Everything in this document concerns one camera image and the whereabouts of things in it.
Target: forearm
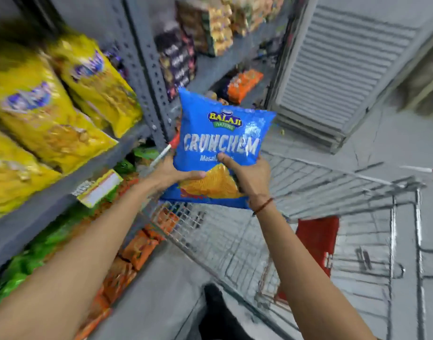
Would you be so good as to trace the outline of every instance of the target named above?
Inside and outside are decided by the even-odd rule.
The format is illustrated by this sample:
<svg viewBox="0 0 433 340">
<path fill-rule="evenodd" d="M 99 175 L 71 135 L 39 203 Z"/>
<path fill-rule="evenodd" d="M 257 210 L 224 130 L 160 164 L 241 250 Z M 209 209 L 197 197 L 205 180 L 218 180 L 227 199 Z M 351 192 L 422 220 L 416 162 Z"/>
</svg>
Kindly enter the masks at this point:
<svg viewBox="0 0 433 340">
<path fill-rule="evenodd" d="M 375 339 L 273 203 L 258 214 L 293 316 L 306 340 Z"/>
<path fill-rule="evenodd" d="M 154 184 L 145 180 L 131 188 L 3 301 L 0 339 L 73 338 Z"/>
</svg>

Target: person's left hand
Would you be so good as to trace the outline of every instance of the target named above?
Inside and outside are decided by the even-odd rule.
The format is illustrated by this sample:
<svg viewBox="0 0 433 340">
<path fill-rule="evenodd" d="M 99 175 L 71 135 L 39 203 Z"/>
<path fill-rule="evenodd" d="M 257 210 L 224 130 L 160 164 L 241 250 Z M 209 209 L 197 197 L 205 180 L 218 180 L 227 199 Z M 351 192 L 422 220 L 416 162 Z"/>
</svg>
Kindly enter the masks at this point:
<svg viewBox="0 0 433 340">
<path fill-rule="evenodd" d="M 160 161 L 157 168 L 147 177 L 155 183 L 157 191 L 163 191 L 169 186 L 187 179 L 202 179 L 206 173 L 203 171 L 192 170 L 190 172 L 181 172 L 176 170 L 172 164 L 173 155 L 169 154 L 163 161 Z"/>
</svg>

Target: blue chip bag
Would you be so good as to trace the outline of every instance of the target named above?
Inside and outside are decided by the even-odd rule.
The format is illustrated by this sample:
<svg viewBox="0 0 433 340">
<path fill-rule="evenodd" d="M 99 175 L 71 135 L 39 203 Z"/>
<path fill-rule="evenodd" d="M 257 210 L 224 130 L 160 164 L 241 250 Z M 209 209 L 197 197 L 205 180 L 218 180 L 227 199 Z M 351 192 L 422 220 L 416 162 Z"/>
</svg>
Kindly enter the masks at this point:
<svg viewBox="0 0 433 340">
<path fill-rule="evenodd" d="M 249 208 L 232 171 L 217 159 L 225 152 L 240 165 L 253 165 L 273 112 L 247 110 L 179 89 L 182 103 L 180 142 L 174 166 L 180 171 L 203 170 L 200 180 L 186 180 L 168 188 L 163 200 Z"/>
</svg>

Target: price tag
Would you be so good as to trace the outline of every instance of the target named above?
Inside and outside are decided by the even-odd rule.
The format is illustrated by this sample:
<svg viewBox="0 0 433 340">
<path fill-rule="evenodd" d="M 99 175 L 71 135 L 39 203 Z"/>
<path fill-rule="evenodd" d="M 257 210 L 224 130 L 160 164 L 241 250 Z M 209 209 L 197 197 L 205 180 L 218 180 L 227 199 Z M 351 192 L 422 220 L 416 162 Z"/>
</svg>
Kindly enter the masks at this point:
<svg viewBox="0 0 433 340">
<path fill-rule="evenodd" d="M 93 208 L 123 179 L 114 170 L 109 170 L 95 181 L 86 180 L 72 194 L 88 208 Z"/>
</svg>

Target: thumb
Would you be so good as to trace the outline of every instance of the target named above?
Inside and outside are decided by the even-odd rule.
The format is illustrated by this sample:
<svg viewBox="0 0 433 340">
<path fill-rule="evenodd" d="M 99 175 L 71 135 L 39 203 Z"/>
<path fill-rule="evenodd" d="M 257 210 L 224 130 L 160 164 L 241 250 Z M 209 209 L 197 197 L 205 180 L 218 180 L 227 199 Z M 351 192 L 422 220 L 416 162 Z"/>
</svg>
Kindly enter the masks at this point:
<svg viewBox="0 0 433 340">
<path fill-rule="evenodd" d="M 206 176 L 206 172 L 202 170 L 192 170 L 190 172 L 181 172 L 181 180 L 192 179 L 199 180 Z"/>
<path fill-rule="evenodd" d="M 218 160 L 224 164 L 227 168 L 229 168 L 230 170 L 233 170 L 234 172 L 238 172 L 240 165 L 235 162 L 230 156 L 224 154 L 224 153 L 219 153 L 218 154 Z"/>
</svg>

